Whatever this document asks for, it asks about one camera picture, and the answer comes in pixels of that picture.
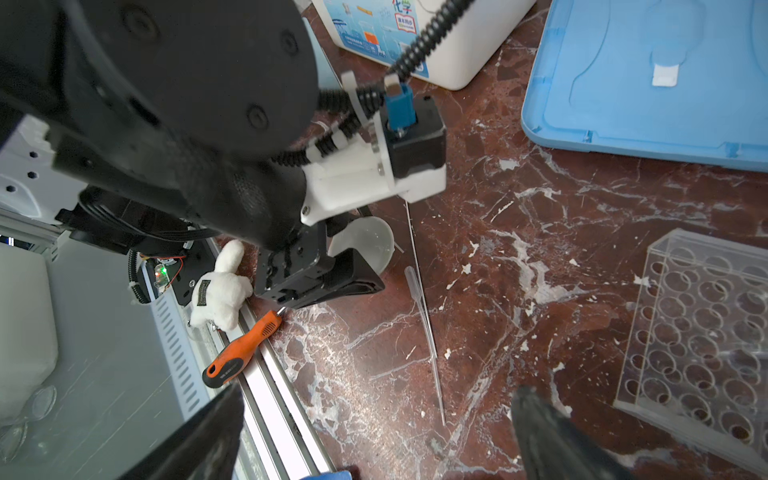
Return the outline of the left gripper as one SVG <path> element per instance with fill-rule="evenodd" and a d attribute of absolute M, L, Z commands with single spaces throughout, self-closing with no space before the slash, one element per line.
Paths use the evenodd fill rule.
<path fill-rule="evenodd" d="M 384 282 L 353 247 L 328 252 L 328 242 L 341 235 L 349 218 L 331 218 L 292 232 L 280 249 L 261 249 L 254 295 L 280 307 L 301 309 L 342 297 L 376 294 Z"/>

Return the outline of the white plastic bin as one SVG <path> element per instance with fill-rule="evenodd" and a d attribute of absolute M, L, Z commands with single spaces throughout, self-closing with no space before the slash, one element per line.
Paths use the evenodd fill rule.
<path fill-rule="evenodd" d="M 532 1 L 324 0 L 313 3 L 335 45 L 402 79 L 467 86 L 534 6 Z"/>

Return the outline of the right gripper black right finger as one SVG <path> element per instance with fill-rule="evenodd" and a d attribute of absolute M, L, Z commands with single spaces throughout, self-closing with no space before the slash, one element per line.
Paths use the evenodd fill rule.
<path fill-rule="evenodd" d="M 511 415 L 529 479 L 632 479 L 634 475 L 543 399 L 521 387 L 512 396 Z"/>

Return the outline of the clear plastic pipette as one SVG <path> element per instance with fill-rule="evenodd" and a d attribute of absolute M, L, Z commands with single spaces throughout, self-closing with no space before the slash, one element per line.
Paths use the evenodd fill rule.
<path fill-rule="evenodd" d="M 404 270 L 404 274 L 408 284 L 411 298 L 415 302 L 421 318 L 422 328 L 424 331 L 425 340 L 426 340 L 426 344 L 429 351 L 429 361 L 430 361 L 433 380 L 434 380 L 434 386 L 435 386 L 435 392 L 437 396 L 441 423 L 443 426 L 445 426 L 446 411 L 445 411 L 445 405 L 444 405 L 444 399 L 443 399 L 442 385 L 441 385 L 441 380 L 439 376 L 439 368 L 438 368 L 438 362 L 437 362 L 437 357 L 438 357 L 437 348 L 436 348 L 436 342 L 434 339 L 434 334 L 433 334 L 433 330 L 432 330 L 432 326 L 429 318 L 429 313 L 427 310 L 424 291 L 423 291 L 421 282 L 419 280 L 418 274 L 414 267 L 407 266 Z"/>

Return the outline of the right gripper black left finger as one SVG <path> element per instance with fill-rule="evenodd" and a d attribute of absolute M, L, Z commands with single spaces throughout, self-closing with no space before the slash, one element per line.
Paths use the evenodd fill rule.
<path fill-rule="evenodd" d="M 123 479 L 231 479 L 244 426 L 238 385 L 224 388 Z"/>

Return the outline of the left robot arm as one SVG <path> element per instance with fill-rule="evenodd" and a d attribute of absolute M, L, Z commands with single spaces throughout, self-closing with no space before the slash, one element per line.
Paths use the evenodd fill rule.
<path fill-rule="evenodd" d="M 291 145 L 319 91 L 291 1 L 1 5 L 2 124 L 43 120 L 58 170 L 276 254 L 300 279 L 276 297 L 293 309 L 384 287 L 358 252 L 325 256 L 324 230 L 300 218 Z"/>

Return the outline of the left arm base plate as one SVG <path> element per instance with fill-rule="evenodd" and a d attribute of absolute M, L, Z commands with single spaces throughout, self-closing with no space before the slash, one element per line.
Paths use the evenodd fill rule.
<path fill-rule="evenodd" d="M 213 238 L 195 241 L 183 259 L 181 273 L 172 282 L 173 293 L 181 307 L 192 300 L 192 293 L 200 278 L 214 269 L 219 247 Z"/>

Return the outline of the clear acrylic test tube rack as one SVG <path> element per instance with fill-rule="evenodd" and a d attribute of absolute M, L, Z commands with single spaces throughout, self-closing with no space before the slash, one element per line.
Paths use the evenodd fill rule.
<path fill-rule="evenodd" d="M 613 405 L 766 476 L 766 250 L 682 229 L 649 246 Z"/>

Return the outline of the small white bowl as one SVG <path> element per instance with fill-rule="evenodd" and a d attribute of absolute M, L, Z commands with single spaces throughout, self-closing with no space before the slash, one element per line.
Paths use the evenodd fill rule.
<path fill-rule="evenodd" d="M 350 248 L 357 250 L 375 273 L 381 274 L 395 251 L 394 234 L 389 224 L 379 217 L 357 218 L 331 238 L 328 254 L 336 257 Z"/>

